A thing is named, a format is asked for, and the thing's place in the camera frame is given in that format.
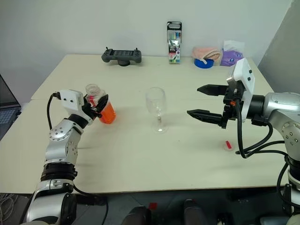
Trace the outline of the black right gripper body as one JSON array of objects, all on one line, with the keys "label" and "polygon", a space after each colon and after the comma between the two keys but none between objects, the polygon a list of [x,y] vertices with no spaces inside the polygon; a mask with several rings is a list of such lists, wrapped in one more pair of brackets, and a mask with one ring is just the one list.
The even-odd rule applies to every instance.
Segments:
[{"label": "black right gripper body", "polygon": [[244,85],[236,84],[234,86],[225,85],[221,95],[224,96],[223,103],[225,104],[222,119],[221,119],[221,128],[225,129],[227,126],[228,120],[235,120],[237,118],[236,113],[236,102],[240,102],[240,111],[243,106],[243,97],[244,94]]}]

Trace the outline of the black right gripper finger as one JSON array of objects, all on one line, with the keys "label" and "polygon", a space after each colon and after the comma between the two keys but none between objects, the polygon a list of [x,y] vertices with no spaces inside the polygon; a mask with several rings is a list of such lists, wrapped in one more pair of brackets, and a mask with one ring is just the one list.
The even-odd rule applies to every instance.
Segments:
[{"label": "black right gripper finger", "polygon": [[201,109],[187,110],[187,114],[202,122],[216,124],[219,127],[223,127],[221,114],[211,113],[210,111]]},{"label": "black right gripper finger", "polygon": [[207,84],[197,89],[198,92],[209,96],[224,96],[228,85]]}]

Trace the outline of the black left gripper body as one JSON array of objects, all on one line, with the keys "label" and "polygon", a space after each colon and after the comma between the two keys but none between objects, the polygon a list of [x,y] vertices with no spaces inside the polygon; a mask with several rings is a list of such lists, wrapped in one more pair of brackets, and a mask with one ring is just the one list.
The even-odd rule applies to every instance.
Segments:
[{"label": "black left gripper body", "polygon": [[84,106],[82,107],[82,110],[88,115],[90,116],[93,120],[98,117],[98,118],[102,118],[102,114],[101,113],[97,113],[96,112],[96,104],[94,102],[94,98],[92,96],[89,95],[85,95],[84,96]]}]

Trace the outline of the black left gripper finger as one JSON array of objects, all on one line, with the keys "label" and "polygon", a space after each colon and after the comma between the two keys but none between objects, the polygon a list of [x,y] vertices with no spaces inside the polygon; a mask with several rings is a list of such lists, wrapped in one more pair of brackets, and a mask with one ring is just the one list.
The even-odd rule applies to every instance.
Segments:
[{"label": "black left gripper finger", "polygon": [[100,97],[98,100],[94,100],[96,106],[96,112],[97,113],[101,113],[103,111],[103,109],[106,107],[107,102],[108,102],[108,94],[103,95],[102,97]]}]

